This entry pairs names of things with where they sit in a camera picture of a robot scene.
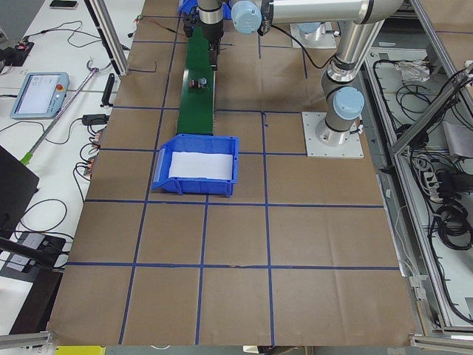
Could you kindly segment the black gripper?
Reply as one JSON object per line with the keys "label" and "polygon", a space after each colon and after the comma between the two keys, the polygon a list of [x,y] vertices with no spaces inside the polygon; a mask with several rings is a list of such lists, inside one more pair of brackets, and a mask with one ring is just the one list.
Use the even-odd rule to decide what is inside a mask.
{"label": "black gripper", "polygon": [[223,37],[223,21],[215,24],[202,23],[202,32],[204,38],[208,41],[208,63],[212,70],[218,69],[218,55],[220,45],[218,42]]}

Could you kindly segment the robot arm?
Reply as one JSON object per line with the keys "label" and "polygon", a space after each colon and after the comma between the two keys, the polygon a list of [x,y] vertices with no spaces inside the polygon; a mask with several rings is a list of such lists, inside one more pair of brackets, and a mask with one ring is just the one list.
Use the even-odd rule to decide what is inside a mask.
{"label": "robot arm", "polygon": [[345,21],[336,52],[322,67],[321,85],[328,108],[316,126],[321,143],[338,147],[347,142],[364,108],[364,96],[351,83],[385,19],[401,4],[384,0],[233,1],[231,20],[239,33],[260,36],[281,24]]}

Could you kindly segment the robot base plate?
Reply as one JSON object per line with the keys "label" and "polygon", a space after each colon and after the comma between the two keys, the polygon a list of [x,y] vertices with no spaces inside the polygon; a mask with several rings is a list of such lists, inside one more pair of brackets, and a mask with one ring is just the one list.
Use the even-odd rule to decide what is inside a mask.
{"label": "robot base plate", "polygon": [[364,153],[355,123],[346,132],[335,132],[326,125],[325,115],[325,112],[302,112],[307,156],[362,159]]}
{"label": "robot base plate", "polygon": [[336,37],[340,35],[330,22],[290,24],[290,33],[304,47],[323,50],[335,49]]}

